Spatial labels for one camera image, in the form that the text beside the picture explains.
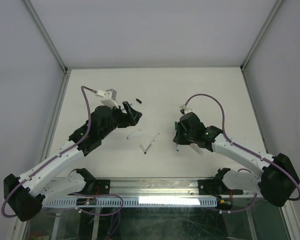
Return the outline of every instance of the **metal frame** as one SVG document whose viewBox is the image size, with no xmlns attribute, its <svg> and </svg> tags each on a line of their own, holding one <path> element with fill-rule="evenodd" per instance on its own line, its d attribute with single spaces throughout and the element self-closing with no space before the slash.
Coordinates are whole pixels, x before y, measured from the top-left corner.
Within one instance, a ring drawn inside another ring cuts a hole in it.
<svg viewBox="0 0 300 240">
<path fill-rule="evenodd" d="M 279 9 L 281 8 L 282 4 L 285 0 L 276 0 L 275 4 L 273 5 L 268 17 L 266 18 L 264 24 L 261 27 L 261 30 L 259 31 L 258 35 L 256 36 L 256 39 L 254 40 L 254 43 L 252 44 L 248 55 L 244 59 L 242 63 L 241 69 L 244 71 L 253 57 L 255 51 L 258 49 L 259 45 L 261 44 L 262 40 L 264 39 L 265 35 L 267 34 L 267 31 L 269 29 L 270 24 L 274 20 L 275 16 L 277 15 Z"/>
<path fill-rule="evenodd" d="M 249 64 L 251 58 L 253 57 L 254 53 L 256 52 L 256 50 L 258 49 L 259 45 L 262 43 L 262 40 L 264 39 L 265 35 L 267 34 L 267 31 L 273 21 L 273 19 L 275 18 L 276 14 L 278 13 L 279 9 L 281 8 L 282 4 L 284 3 L 285 0 L 277 0 L 276 3 L 274 4 L 273 8 L 271 9 L 266 21 L 264 22 L 261 30 L 259 31 L 253 45 L 251 46 L 251 49 L 249 50 L 248 55 L 246 56 L 246 58 L 244 59 L 241 69 L 242 69 L 242 75 L 244 78 L 244 82 L 249 94 L 249 98 L 252 104 L 252 108 L 257 120 L 257 124 L 259 127 L 259 131 L 261 133 L 261 137 L 263 140 L 263 144 L 265 149 L 267 150 L 267 146 L 266 143 L 264 141 L 264 135 L 262 132 L 262 129 L 260 127 L 260 123 L 259 123 L 259 118 L 258 118 L 258 113 L 256 111 L 256 106 L 254 103 L 254 100 L 252 98 L 251 95 L 251 91 L 249 88 L 249 85 L 247 83 L 246 80 L 246 76 L 245 76 L 245 69 L 247 67 L 247 65 Z M 41 162 L 42 160 L 44 160 L 47 156 L 48 153 L 50 152 L 50 148 L 52 145 L 52 140 L 54 137 L 54 133 L 56 130 L 56 126 L 57 126 L 57 122 L 59 119 L 59 115 L 60 115 L 60 110 L 62 107 L 62 103 L 63 103 L 63 99 L 66 93 L 66 89 L 67 89 L 67 84 L 69 81 L 69 76 L 71 74 L 71 71 L 68 71 L 68 68 L 65 66 L 65 63 L 63 62 L 61 56 L 59 55 L 53 41 L 51 40 L 47 30 L 45 29 L 43 23 L 41 22 L 36 10 L 34 9 L 33 5 L 31 4 L 30 0 L 21 0 L 21 2 L 23 3 L 24 7 L 26 8 L 26 10 L 28 11 L 31 19 L 33 20 L 34 24 L 36 25 L 39 33 L 42 36 L 42 39 L 44 40 L 44 42 L 46 43 L 47 47 L 49 48 L 50 52 L 52 53 L 53 57 L 55 58 L 55 60 L 57 61 L 58 65 L 60 66 L 60 68 L 63 71 L 63 76 L 62 76 L 62 81 L 61 84 L 59 86 L 59 90 L 55 99 L 55 104 L 51 113 L 51 118 L 49 120 L 49 124 L 47 127 L 47 131 L 45 133 L 44 136 L 44 143 L 42 145 L 42 147 L 40 148 L 40 154 L 38 156 L 38 159 L 36 161 L 36 163 L 38 164 L 39 162 Z M 127 68 L 126 66 L 118 66 L 118 68 Z M 71 67 L 71 69 L 91 69 L 91 67 Z M 155 180 L 172 180 L 171 178 L 140 178 L 141 181 L 155 181 Z M 174 178 L 175 181 L 195 181 L 196 178 Z M 118 182 L 118 181 L 136 181 L 136 178 L 113 178 L 112 181 L 113 182 Z M 242 195 L 242 197 L 250 197 L 252 193 L 246 192 L 245 195 Z M 297 214 L 295 212 L 295 209 L 293 207 L 293 204 L 288 201 L 286 203 L 286 205 L 282 208 L 282 216 L 285 219 L 286 225 L 287 225 L 287 229 L 289 231 L 290 237 L 292 240 L 296 239 L 296 240 L 300 240 L 300 222 L 298 220 Z M 22 239 L 22 236 L 24 234 L 24 231 L 26 229 L 26 222 L 21 222 L 19 219 L 14 218 L 11 222 L 11 227 L 9 228 L 8 234 L 6 239 L 7 240 L 20 240 Z"/>
<path fill-rule="evenodd" d="M 28 11 L 34 25 L 36 26 L 39 33 L 41 34 L 42 39 L 46 43 L 46 45 L 49 48 L 50 52 L 52 53 L 54 59 L 59 64 L 62 71 L 64 73 L 67 72 L 67 67 L 65 66 L 64 61 L 62 60 L 61 56 L 59 55 L 59 53 L 56 49 L 56 46 L 54 45 L 54 43 L 52 42 L 50 36 L 48 35 L 48 32 L 47 32 L 45 26 L 43 25 L 43 23 L 41 22 L 41 20 L 40 20 L 38 14 L 37 14 L 35 8 L 33 7 L 32 3 L 30 2 L 30 0 L 21 0 L 21 1 L 24 5 L 25 9 Z"/>
<path fill-rule="evenodd" d="M 239 68 L 238 64 L 233 65 L 184 65 L 184 64 L 165 64 L 165 65 L 143 65 L 143 66 L 134 66 L 134 65 L 116 65 L 116 66 L 69 66 L 68 70 L 88 70 L 88 69 L 167 69 L 167 68 Z"/>
<path fill-rule="evenodd" d="M 58 228 L 59 228 L 59 223 L 60 223 L 60 213 L 55 214 L 55 219 L 54 219 L 54 224 L 53 224 L 53 229 L 52 229 L 52 234 L 51 234 L 51 240 L 56 240 L 57 239 L 57 233 L 58 233 Z"/>
<path fill-rule="evenodd" d="M 247 220 L 248 220 L 248 224 L 249 224 L 249 228 L 250 228 L 252 240 L 258 240 L 257 234 L 256 234 L 254 220 L 252 218 L 252 214 L 251 214 L 251 210 L 250 209 L 246 210 L 246 216 L 247 216 Z"/>
<path fill-rule="evenodd" d="M 189 206 L 189 207 L 196 207 L 196 208 L 209 208 L 217 205 L 216 198 L 210 195 L 199 195 L 199 188 L 198 188 L 198 180 L 202 179 L 211 179 L 211 177 L 206 178 L 197 178 L 197 177 L 187 177 L 187 178 L 98 178 L 100 180 L 110 180 L 110 193 L 111 194 L 118 194 L 124 199 L 124 208 L 160 208 L 166 206 L 159 206 L 159 205 L 139 205 L 138 197 L 140 196 L 174 196 L 174 197 L 183 197 L 183 198 L 196 198 L 199 199 L 201 205 L 196 206 Z M 233 198 L 235 199 L 242 199 L 242 198 L 253 198 L 254 193 L 252 192 L 245 192 L 243 195 L 235 195 Z M 68 195 L 57 199 L 51 204 L 48 204 L 47 208 L 75 208 L 77 199 L 80 198 L 79 196 L 72 196 Z M 115 203 L 111 203 L 111 201 L 115 198 L 102 198 L 97 203 L 97 205 L 89 205 L 89 206 L 80 206 L 81 208 L 95 208 L 96 213 L 100 213 L 102 207 L 109 206 L 109 207 L 118 207 L 121 203 L 120 200 L 114 200 Z M 174 208 L 181 207 L 184 208 L 183 205 L 174 205 Z M 57 235 L 58 226 L 60 222 L 55 220 L 52 234 L 54 236 Z M 94 218 L 94 225 L 92 231 L 92 239 L 95 239 L 98 235 L 98 227 L 99 227 L 99 217 L 96 216 Z M 249 218 L 246 220 L 246 227 L 254 229 L 253 221 L 249 221 Z"/>
</svg>

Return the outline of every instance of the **white pen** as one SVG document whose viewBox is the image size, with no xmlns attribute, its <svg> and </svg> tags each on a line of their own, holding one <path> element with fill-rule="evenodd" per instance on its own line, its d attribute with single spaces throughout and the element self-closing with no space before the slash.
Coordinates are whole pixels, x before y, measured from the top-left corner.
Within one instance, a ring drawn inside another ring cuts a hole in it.
<svg viewBox="0 0 300 240">
<path fill-rule="evenodd" d="M 146 150 L 144 151 L 144 154 L 147 154 L 147 152 L 149 151 L 149 149 L 152 147 L 152 145 L 154 144 L 154 142 L 157 140 L 158 136 L 160 133 L 157 134 L 157 136 L 155 136 L 155 138 L 152 140 L 152 142 L 149 144 L 149 146 L 146 148 Z"/>
<path fill-rule="evenodd" d="M 133 135 L 137 134 L 137 133 L 138 133 L 138 132 L 140 132 L 140 131 L 141 131 L 141 129 L 139 129 L 138 131 L 136 131 L 136 132 L 132 133 L 130 136 L 127 136 L 127 137 L 126 137 L 126 139 L 129 139 L 129 138 L 131 138 Z"/>
</svg>

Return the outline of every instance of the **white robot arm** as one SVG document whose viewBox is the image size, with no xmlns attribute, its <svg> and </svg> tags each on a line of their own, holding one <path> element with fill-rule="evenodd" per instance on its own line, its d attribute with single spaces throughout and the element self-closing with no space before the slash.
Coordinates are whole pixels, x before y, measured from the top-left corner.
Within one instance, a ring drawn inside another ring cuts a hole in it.
<svg viewBox="0 0 300 240">
<path fill-rule="evenodd" d="M 211 185 L 206 186 L 216 197 L 223 194 L 223 191 L 239 189 L 262 194 L 277 207 L 282 207 L 287 200 L 300 199 L 300 180 L 287 156 L 282 153 L 273 156 L 245 146 L 229 138 L 223 129 L 205 127 L 193 112 L 180 118 L 173 142 L 178 145 L 195 143 L 200 148 L 224 155 L 249 170 L 237 172 L 230 168 L 219 169 Z M 299 197 L 291 199 L 290 196 L 296 188 Z"/>
<path fill-rule="evenodd" d="M 114 129 L 135 126 L 139 122 L 142 113 L 134 110 L 127 101 L 122 103 L 123 112 L 116 102 L 115 90 L 96 91 L 84 86 L 81 89 L 88 113 L 90 108 L 84 89 L 101 97 L 103 105 L 89 114 L 88 121 L 75 130 L 57 152 L 20 176 L 10 174 L 4 179 L 5 201 L 1 211 L 5 217 L 15 217 L 5 214 L 6 203 L 21 221 L 27 221 L 55 199 L 71 193 L 90 194 L 96 186 L 96 179 L 85 168 L 76 169 L 69 177 L 52 180 L 70 164 L 99 147 Z"/>
</svg>

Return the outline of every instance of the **purple cable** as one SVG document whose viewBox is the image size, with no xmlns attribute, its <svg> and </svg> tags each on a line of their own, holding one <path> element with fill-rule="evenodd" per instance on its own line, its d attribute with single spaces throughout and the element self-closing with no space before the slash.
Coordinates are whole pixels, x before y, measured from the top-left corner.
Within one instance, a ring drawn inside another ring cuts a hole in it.
<svg viewBox="0 0 300 240">
<path fill-rule="evenodd" d="M 114 215 L 111 216 L 110 227 L 108 229 L 107 235 L 105 236 L 106 240 L 109 240 L 110 237 L 116 232 L 117 228 L 120 225 L 120 220 L 121 220 L 120 212 L 118 212 L 118 214 L 116 215 L 115 220 L 114 220 Z"/>
<path fill-rule="evenodd" d="M 80 193 L 77 193 L 77 192 L 73 192 L 72 193 L 73 195 L 76 195 L 76 196 L 83 196 L 83 197 L 87 197 L 87 198 L 94 198 L 96 197 L 95 195 L 85 195 L 85 194 L 80 194 Z M 98 197 L 115 197 L 115 198 L 118 198 L 121 200 L 121 205 L 120 207 L 115 210 L 114 212 L 111 212 L 111 213 L 105 213 L 105 214 L 101 214 L 101 213 L 92 213 L 92 212 L 89 212 L 89 211 L 86 211 L 86 210 L 83 210 L 82 208 L 79 208 L 82 212 L 86 213 L 86 214 L 90 214 L 90 215 L 93 215 L 93 216 L 101 216 L 101 217 L 106 217 L 106 216 L 112 216 L 112 215 L 115 215 L 116 213 L 118 213 L 124 206 L 124 199 L 117 195 L 117 194 L 101 194 L 101 195 L 98 195 Z"/>
<path fill-rule="evenodd" d="M 246 169 L 246 168 L 240 168 L 240 169 L 238 170 L 238 172 L 241 172 L 241 171 L 247 171 L 247 172 L 249 172 L 249 173 L 252 174 L 252 171 L 250 171 L 249 169 Z"/>
<path fill-rule="evenodd" d="M 222 112 L 222 130 L 223 130 L 223 135 L 225 137 L 225 139 L 228 140 L 229 143 L 232 142 L 232 140 L 228 137 L 228 135 L 226 134 L 226 128 L 225 128 L 225 122 L 226 122 L 226 117 L 225 117 L 225 110 L 224 108 L 222 107 L 221 103 L 216 99 L 214 98 L 213 96 L 211 95 L 208 95 L 208 94 L 204 94 L 204 93 L 198 93 L 198 94 L 195 94 L 193 96 L 191 96 L 184 104 L 184 106 L 186 107 L 188 105 L 188 103 L 190 102 L 191 99 L 193 99 L 194 97 L 197 97 L 197 96 L 204 96 L 204 97 L 208 97 L 212 100 L 214 100 L 220 107 L 221 109 L 221 112 Z M 289 179 L 291 182 L 293 182 L 293 184 L 295 185 L 298 193 L 299 193 L 299 196 L 296 197 L 296 198 L 289 198 L 290 201 L 298 201 L 300 200 L 300 186 L 298 185 L 297 181 L 286 171 L 284 170 L 282 167 L 278 166 L 277 164 L 275 164 L 274 162 L 270 161 L 269 159 L 265 158 L 265 157 L 261 157 L 261 155 L 259 155 L 258 153 L 254 152 L 254 151 L 251 151 L 250 149 L 247 149 L 246 147 L 244 146 L 241 146 L 240 144 L 236 143 L 236 142 L 232 142 L 232 145 L 246 151 L 247 153 L 250 153 L 252 154 L 253 156 L 259 158 L 261 161 L 265 161 L 266 163 L 274 166 L 275 168 L 277 168 L 279 171 L 281 171 L 282 173 L 284 173 Z"/>
<path fill-rule="evenodd" d="M 117 221 L 117 224 L 116 224 L 114 230 L 109 234 L 109 238 L 116 232 L 117 228 L 118 228 L 119 225 L 120 225 L 120 221 L 121 221 L 121 213 L 120 213 L 120 212 L 118 212 L 118 214 L 117 214 L 117 216 L 116 216 L 116 218 L 115 218 L 115 220 L 114 220 L 113 225 L 115 224 L 116 221 Z"/>
<path fill-rule="evenodd" d="M 85 100 L 85 105 L 86 105 L 86 108 L 87 108 L 87 112 L 88 112 L 88 125 L 87 125 L 87 130 L 85 132 L 85 134 L 82 136 L 82 138 L 76 142 L 75 144 L 73 144 L 72 146 L 68 147 L 67 149 L 63 150 L 62 152 L 60 152 L 60 155 L 66 153 L 67 151 L 73 149 L 74 147 L 76 147 L 77 145 L 79 145 L 83 140 L 86 139 L 86 137 L 88 136 L 89 134 L 89 131 L 90 131 L 90 128 L 91 128 L 91 112 L 90 112 L 90 105 L 89 105 L 89 101 L 88 101 L 88 98 L 87 98 L 87 95 L 85 93 L 85 89 L 86 90 L 89 90 L 93 93 L 97 93 L 96 90 L 93 90 L 89 87 L 86 87 L 86 86 L 81 86 L 81 91 L 82 91 L 82 94 L 83 94 L 83 97 L 84 97 L 84 100 Z M 58 156 L 54 156 L 53 158 L 51 158 L 50 160 L 48 160 L 47 162 L 45 162 L 41 167 L 39 167 L 36 171 L 34 171 L 33 173 L 31 173 L 29 175 L 29 178 L 31 179 L 34 175 L 36 175 L 38 172 L 40 172 L 42 169 L 44 169 L 48 164 L 50 164 L 52 161 L 54 161 L 55 159 L 57 159 Z M 17 215 L 14 214 L 14 215 L 8 215 L 6 214 L 5 212 L 5 207 L 9 201 L 9 199 L 11 198 L 11 196 L 16 192 L 16 190 L 21 187 L 27 180 L 24 179 L 22 182 L 20 182 L 17 186 L 15 186 L 14 189 L 12 189 L 12 191 L 8 194 L 8 196 L 6 196 L 3 204 L 2 204 L 2 207 L 1 207 L 1 214 L 5 217 L 5 218 L 14 218 L 16 217 Z"/>
</svg>

